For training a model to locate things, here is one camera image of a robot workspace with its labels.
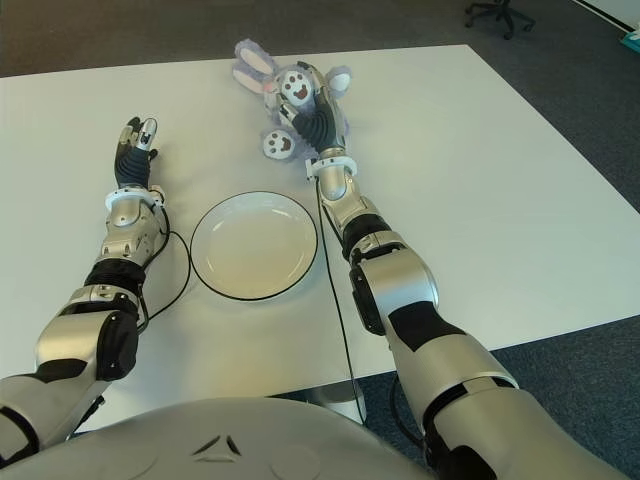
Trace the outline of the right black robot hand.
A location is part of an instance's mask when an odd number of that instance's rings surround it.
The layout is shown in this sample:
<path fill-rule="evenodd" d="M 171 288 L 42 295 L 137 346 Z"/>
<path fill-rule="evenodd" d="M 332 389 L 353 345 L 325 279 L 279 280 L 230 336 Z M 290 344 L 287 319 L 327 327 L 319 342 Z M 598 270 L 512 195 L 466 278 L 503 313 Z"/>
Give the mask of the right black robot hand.
<path fill-rule="evenodd" d="M 314 87 L 315 110 L 310 114 L 300 113 L 280 93 L 278 113 L 283 121 L 317 152 L 320 158 L 346 154 L 346 127 L 342 111 L 327 78 L 313 65 L 298 61 L 297 66 L 311 76 Z"/>

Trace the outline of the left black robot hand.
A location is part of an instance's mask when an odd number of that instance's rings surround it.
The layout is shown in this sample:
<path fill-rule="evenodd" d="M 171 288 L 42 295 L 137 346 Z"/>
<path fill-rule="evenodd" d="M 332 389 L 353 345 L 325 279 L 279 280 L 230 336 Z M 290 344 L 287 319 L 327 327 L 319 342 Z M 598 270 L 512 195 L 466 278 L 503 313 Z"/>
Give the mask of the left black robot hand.
<path fill-rule="evenodd" d="M 119 189 L 149 187 L 151 161 L 158 151 L 152 147 L 157 121 L 133 117 L 123 127 L 116 146 L 114 174 Z"/>

